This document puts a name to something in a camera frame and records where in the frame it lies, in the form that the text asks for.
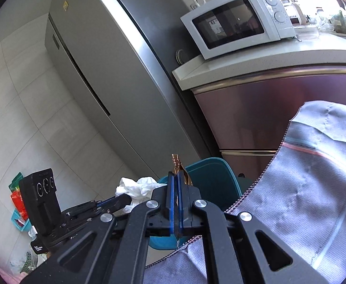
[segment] gray cloth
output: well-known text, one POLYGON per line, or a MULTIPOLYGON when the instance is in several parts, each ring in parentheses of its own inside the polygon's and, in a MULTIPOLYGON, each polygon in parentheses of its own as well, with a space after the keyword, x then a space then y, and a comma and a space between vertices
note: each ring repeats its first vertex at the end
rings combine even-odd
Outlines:
MULTIPOLYGON (((248 211, 331 284, 346 277, 346 106, 305 103, 253 191, 248 211)), ((144 283, 206 283, 201 239, 145 271, 144 283)))

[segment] microwave window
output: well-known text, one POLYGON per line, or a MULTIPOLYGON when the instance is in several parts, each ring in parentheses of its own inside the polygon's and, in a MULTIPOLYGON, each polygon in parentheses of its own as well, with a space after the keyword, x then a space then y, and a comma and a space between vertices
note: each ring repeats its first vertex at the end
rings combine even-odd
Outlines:
POLYGON ((207 48, 264 33, 248 0, 234 0, 193 19, 207 48))

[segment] brown wrapper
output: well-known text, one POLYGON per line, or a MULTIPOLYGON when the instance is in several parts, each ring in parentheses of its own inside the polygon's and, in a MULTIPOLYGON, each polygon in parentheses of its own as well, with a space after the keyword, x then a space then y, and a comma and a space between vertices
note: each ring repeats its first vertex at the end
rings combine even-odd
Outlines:
POLYGON ((173 166, 174 166, 174 175, 177 175, 179 171, 184 171, 185 184, 192 186, 190 175, 183 167, 181 160, 179 159, 177 154, 172 154, 173 166))

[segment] microwave knob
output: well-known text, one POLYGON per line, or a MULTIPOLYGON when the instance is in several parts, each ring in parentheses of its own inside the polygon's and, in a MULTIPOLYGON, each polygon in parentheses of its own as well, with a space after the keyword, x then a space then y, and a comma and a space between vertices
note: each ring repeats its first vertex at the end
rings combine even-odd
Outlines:
POLYGON ((286 16, 283 12, 275 12, 274 13, 274 18, 278 21, 278 22, 285 22, 286 21, 286 16))
POLYGON ((277 5, 277 0, 265 0, 265 1, 271 6, 277 5))

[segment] cabinet drawer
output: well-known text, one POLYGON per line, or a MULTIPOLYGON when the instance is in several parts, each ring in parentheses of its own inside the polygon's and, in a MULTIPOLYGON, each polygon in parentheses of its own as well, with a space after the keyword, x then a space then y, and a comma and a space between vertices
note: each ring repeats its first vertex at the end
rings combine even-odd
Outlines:
POLYGON ((346 75, 309 75, 230 86, 195 95, 221 150, 277 149, 306 101, 346 105, 346 75))
POLYGON ((222 154, 235 176, 243 173, 246 178, 255 181, 259 178, 264 169, 272 159, 270 156, 235 156, 222 154))

